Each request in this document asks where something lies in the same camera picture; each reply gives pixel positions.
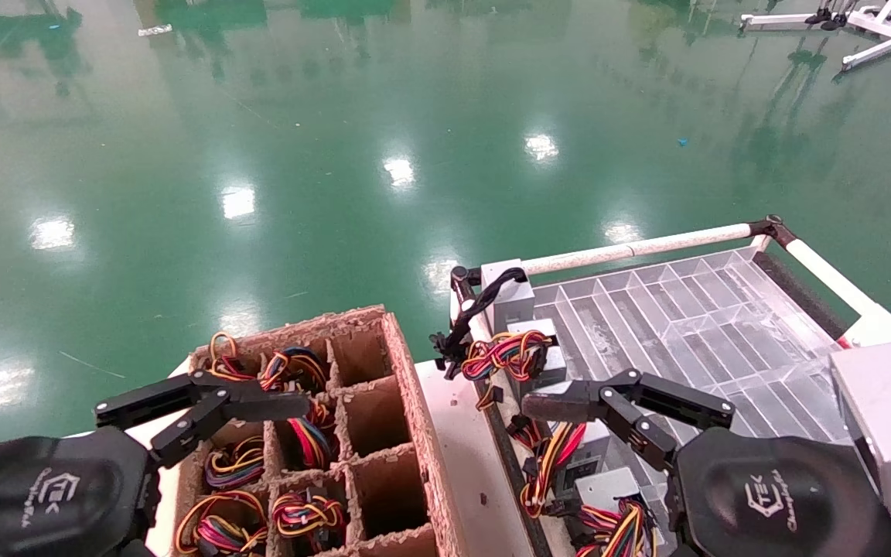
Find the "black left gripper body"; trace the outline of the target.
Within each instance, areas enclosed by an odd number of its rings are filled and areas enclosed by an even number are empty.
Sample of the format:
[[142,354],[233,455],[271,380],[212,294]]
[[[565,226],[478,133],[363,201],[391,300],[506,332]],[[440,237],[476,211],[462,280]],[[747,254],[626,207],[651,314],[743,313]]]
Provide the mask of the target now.
[[158,483],[117,428],[0,442],[0,556],[149,556]]

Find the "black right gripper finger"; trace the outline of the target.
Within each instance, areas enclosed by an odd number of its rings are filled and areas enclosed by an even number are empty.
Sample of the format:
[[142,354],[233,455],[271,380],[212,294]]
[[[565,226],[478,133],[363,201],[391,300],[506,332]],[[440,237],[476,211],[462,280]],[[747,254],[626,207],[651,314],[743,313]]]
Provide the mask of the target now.
[[727,399],[636,369],[621,371],[607,381],[563,381],[522,398],[522,412],[531,419],[599,421],[648,466],[671,471],[678,441],[644,410],[700,430],[729,429],[736,415],[736,406]]

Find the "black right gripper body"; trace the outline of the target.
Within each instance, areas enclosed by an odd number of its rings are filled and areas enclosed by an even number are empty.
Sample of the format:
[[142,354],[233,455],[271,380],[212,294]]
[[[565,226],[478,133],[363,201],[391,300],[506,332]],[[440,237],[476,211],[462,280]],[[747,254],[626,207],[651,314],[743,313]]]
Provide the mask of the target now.
[[862,556],[882,516],[852,449],[722,428],[678,450],[666,508],[699,556]]

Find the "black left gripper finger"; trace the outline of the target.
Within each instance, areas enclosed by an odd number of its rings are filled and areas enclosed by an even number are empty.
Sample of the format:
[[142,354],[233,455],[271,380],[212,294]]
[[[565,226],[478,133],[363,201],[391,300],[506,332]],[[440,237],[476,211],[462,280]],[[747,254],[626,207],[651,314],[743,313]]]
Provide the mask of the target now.
[[231,381],[196,371],[113,396],[98,403],[94,414],[98,428],[112,426],[124,432],[175,415],[173,423],[151,438],[156,465],[169,469],[230,421],[304,419],[310,409],[307,395],[266,391],[251,378]]

